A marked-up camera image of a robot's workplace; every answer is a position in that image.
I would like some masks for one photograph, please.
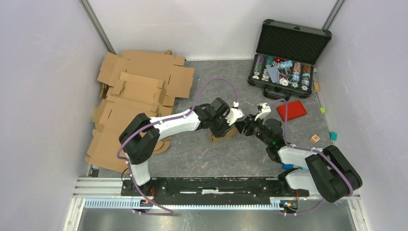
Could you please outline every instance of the open briefcase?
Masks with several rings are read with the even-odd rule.
[[[265,20],[248,83],[264,89],[271,99],[309,97],[313,65],[331,35],[328,30]]]

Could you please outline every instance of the red card box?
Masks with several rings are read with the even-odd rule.
[[[276,108],[282,121],[285,121],[285,105]],[[288,121],[307,114],[305,107],[299,100],[288,103]]]

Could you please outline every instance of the white wall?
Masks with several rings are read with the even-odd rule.
[[[407,230],[408,2],[348,0],[318,62],[337,145],[360,173],[374,231]]]
[[[336,0],[89,0],[115,51],[174,50],[188,59],[253,58],[275,19],[321,28]]]
[[[106,53],[77,0],[0,6],[0,230],[61,230]]]

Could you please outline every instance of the cardboard box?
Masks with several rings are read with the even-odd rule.
[[[104,131],[94,129],[92,134],[93,139],[88,148],[88,156],[85,157],[85,161],[90,165],[96,165],[116,172],[125,170],[128,167],[125,161],[116,157],[117,150],[120,147],[118,138],[121,132],[107,128],[104,129]],[[153,153],[162,153],[167,150],[169,146],[170,142],[168,141],[158,141]],[[125,157],[126,155],[122,151],[120,156]]]
[[[117,95],[124,99],[143,101],[163,105],[166,90],[117,80],[113,88],[109,88],[108,95]]]
[[[231,129],[225,134],[224,137],[216,138],[216,137],[210,132],[210,138],[211,138],[211,142],[218,142],[218,141],[221,141],[221,140],[226,139],[226,138],[228,138],[228,137],[235,136],[236,134],[238,134],[238,130],[237,130],[236,127],[233,127],[233,128],[231,128]]]
[[[127,99],[120,98],[117,95],[108,95],[108,97],[106,97],[106,100],[110,102],[130,106],[130,107],[134,107],[134,108],[139,108],[147,112],[156,112],[157,116],[169,116],[173,113],[173,109],[170,107],[142,103],[142,102],[133,101],[133,100],[127,100]]]
[[[183,67],[185,58],[164,53],[124,51],[122,57],[107,53],[98,81],[113,87],[121,72],[164,81],[166,95],[188,98],[194,68]]]
[[[183,67],[184,60],[171,51],[107,53],[98,76],[103,100],[92,120],[94,137],[86,162],[117,172],[127,168],[116,157],[120,134],[136,115],[169,116],[176,97],[189,97],[194,69]],[[167,150],[169,138],[158,141],[153,153]]]
[[[95,121],[95,123],[103,125],[104,130],[110,128],[123,132],[135,116],[140,113],[145,113],[148,117],[157,116],[156,112],[148,112],[140,108],[107,101],[99,121]]]
[[[108,86],[113,86],[116,80],[119,79],[121,72],[126,72],[127,66],[130,65],[128,59],[119,57],[110,52],[106,53],[105,59],[102,62],[98,81]]]

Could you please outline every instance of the wooden block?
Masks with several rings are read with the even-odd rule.
[[[320,137],[317,136],[316,134],[313,135],[313,136],[309,139],[309,141],[310,141],[312,144],[317,143],[319,140],[320,140]]]
[[[315,85],[315,92],[318,92],[320,90],[319,83],[313,83]]]

